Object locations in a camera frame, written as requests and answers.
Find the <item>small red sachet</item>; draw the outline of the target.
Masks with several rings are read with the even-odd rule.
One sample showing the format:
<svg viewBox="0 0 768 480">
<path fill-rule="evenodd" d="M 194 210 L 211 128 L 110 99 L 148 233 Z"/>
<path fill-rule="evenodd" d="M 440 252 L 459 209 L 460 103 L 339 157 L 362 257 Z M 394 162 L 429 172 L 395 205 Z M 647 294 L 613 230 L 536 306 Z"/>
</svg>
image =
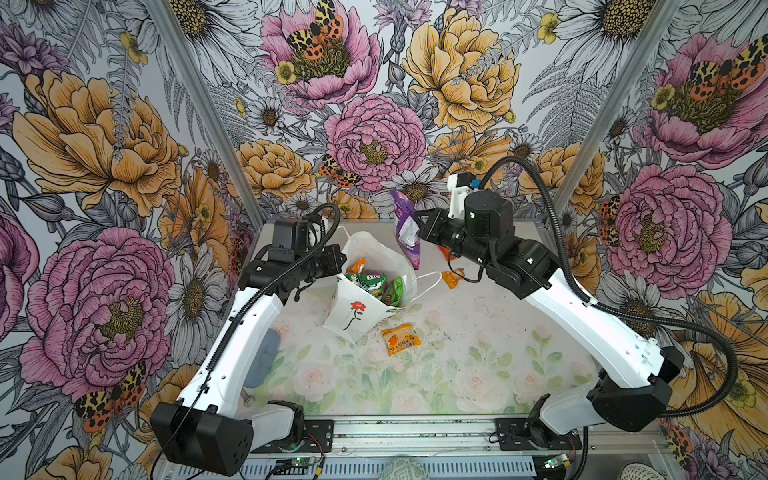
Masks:
<svg viewBox="0 0 768 480">
<path fill-rule="evenodd" d="M 439 249 L 448 261 L 453 261 L 456 259 L 456 256 L 453 254 L 450 248 L 439 246 Z"/>
</svg>

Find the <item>small purple snack bag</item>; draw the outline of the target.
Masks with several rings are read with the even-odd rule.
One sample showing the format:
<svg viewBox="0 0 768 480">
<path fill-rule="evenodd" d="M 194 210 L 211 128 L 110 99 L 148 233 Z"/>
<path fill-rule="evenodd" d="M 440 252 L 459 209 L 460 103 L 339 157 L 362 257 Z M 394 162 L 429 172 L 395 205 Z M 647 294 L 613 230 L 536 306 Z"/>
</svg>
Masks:
<svg viewBox="0 0 768 480">
<path fill-rule="evenodd" d="M 390 195 L 394 202 L 394 212 L 397 218 L 396 242 L 413 269 L 418 270 L 421 263 L 421 249 L 418 235 L 419 225 L 414 217 L 414 204 L 404 193 L 396 189 L 392 189 Z"/>
</svg>

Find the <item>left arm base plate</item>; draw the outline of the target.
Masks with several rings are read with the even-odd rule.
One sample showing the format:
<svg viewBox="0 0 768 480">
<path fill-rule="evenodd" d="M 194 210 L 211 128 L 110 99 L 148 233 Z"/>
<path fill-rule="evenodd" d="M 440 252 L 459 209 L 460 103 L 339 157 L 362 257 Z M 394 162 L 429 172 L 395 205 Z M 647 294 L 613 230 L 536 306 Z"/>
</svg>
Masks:
<svg viewBox="0 0 768 480">
<path fill-rule="evenodd" d="M 253 453 L 330 453 L 334 442 L 335 422 L 328 419 L 310 419 L 304 423 L 304 431 L 298 442 L 290 438 L 273 441 Z"/>
</svg>

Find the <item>green yellow candy packet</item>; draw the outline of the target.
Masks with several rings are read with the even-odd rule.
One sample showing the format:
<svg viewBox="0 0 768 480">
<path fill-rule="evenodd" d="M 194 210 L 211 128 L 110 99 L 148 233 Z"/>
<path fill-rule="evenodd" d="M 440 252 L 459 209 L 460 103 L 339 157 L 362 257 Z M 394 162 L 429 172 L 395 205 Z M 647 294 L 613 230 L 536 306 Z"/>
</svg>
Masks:
<svg viewBox="0 0 768 480">
<path fill-rule="evenodd" d="M 377 299 L 382 298 L 388 285 L 388 276 L 383 273 L 346 273 L 345 277 Z"/>
</svg>

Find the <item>white paper bag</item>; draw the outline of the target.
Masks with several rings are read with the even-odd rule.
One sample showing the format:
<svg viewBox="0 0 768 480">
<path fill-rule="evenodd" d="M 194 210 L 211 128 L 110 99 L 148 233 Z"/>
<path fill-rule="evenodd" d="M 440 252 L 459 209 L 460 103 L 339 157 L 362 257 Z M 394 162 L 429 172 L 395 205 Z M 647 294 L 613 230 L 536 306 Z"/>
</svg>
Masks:
<svg viewBox="0 0 768 480">
<path fill-rule="evenodd" d="M 323 327 L 351 343 L 362 339 L 381 321 L 414 305 L 441 282 L 438 272 L 418 275 L 404 255 L 385 246 L 367 231 L 349 234 L 342 252 L 347 261 L 336 276 L 335 292 Z M 366 265 L 362 273 L 386 274 L 388 283 L 396 277 L 404 278 L 405 291 L 399 307 L 383 304 L 381 299 L 364 292 L 345 277 L 347 268 L 363 257 Z"/>
</svg>

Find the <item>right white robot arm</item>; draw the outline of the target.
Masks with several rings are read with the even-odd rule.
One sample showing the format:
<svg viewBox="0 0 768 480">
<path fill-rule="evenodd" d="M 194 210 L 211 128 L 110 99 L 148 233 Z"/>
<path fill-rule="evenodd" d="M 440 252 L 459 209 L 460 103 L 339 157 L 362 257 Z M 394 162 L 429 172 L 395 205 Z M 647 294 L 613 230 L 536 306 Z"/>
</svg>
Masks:
<svg viewBox="0 0 768 480">
<path fill-rule="evenodd" d="M 534 180 L 549 217 L 554 250 L 518 237 L 512 204 L 487 189 L 492 174 L 508 163 L 521 166 Z M 542 448 L 557 436 L 601 424 L 638 432 L 658 418 L 693 416 L 728 398 L 738 380 L 739 360 L 732 343 L 719 331 L 673 318 L 623 312 L 600 302 L 576 281 L 561 222 L 537 166 L 524 158 L 507 156 L 482 179 L 471 174 L 452 176 L 448 189 L 448 208 L 415 212 L 420 239 L 477 264 L 480 276 L 555 320 L 601 368 L 594 385 L 542 396 L 525 421 L 525 439 Z M 698 404 L 670 409 L 670 384 L 680 374 L 685 356 L 674 346 L 662 347 L 655 339 L 641 336 L 631 329 L 633 322 L 676 327 L 709 337 L 725 358 L 721 386 Z"/>
</svg>

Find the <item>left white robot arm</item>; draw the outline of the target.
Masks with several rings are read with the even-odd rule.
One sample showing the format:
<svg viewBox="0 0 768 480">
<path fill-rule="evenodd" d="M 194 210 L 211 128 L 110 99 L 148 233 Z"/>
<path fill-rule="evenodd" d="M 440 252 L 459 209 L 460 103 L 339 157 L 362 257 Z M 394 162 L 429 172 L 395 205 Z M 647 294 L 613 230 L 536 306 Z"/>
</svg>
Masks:
<svg viewBox="0 0 768 480">
<path fill-rule="evenodd" d="M 270 401 L 240 415 L 241 392 L 252 384 L 259 350 L 291 295 L 341 272 L 346 256 L 331 241 L 340 217 L 337 205 L 324 203 L 302 217 L 275 222 L 271 243 L 243 268 L 226 321 L 201 367 L 176 399 L 159 403 L 151 414 L 160 458 L 233 476 L 255 449 L 302 443 L 300 406 Z"/>
</svg>

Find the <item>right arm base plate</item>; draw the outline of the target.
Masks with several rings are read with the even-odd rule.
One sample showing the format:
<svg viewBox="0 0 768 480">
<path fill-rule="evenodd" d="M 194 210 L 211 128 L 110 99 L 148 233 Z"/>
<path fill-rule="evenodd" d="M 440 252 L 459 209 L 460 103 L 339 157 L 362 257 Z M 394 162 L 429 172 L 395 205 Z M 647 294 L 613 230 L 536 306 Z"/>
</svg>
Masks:
<svg viewBox="0 0 768 480">
<path fill-rule="evenodd" d="M 491 443 L 502 451 L 576 451 L 582 440 L 576 431 L 558 435 L 543 423 L 523 417 L 502 417 L 494 420 Z"/>
</svg>

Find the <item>red orange snack packet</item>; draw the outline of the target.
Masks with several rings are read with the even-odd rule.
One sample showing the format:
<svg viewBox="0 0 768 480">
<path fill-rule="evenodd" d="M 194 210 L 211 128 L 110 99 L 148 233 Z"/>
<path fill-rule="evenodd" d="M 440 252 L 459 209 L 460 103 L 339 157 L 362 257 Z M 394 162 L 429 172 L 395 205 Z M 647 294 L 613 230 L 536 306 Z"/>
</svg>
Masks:
<svg viewBox="0 0 768 480">
<path fill-rule="evenodd" d="M 366 265 L 366 258 L 363 257 L 360 260 L 354 262 L 351 264 L 348 268 L 346 273 L 347 274 L 360 274 L 364 271 Z"/>
</svg>

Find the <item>small orange sachet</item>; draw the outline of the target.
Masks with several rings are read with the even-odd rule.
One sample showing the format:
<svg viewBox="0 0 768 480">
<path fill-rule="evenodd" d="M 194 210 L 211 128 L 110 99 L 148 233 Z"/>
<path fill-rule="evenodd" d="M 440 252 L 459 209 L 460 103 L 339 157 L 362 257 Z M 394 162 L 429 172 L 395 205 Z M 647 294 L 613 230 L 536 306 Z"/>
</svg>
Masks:
<svg viewBox="0 0 768 480">
<path fill-rule="evenodd" d="M 444 271 L 441 273 L 441 277 L 449 289 L 455 289 L 465 279 L 464 269 L 458 268 L 456 271 Z"/>
</svg>

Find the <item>green chips bag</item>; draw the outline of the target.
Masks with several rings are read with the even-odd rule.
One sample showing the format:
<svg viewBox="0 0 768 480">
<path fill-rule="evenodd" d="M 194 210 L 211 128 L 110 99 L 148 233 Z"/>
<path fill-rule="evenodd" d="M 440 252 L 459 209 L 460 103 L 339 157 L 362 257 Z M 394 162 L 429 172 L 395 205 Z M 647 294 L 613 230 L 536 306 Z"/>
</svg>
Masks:
<svg viewBox="0 0 768 480">
<path fill-rule="evenodd" d="M 403 300 L 404 291 L 404 278 L 396 277 L 387 284 L 381 297 L 381 302 L 389 307 L 399 307 Z"/>
</svg>

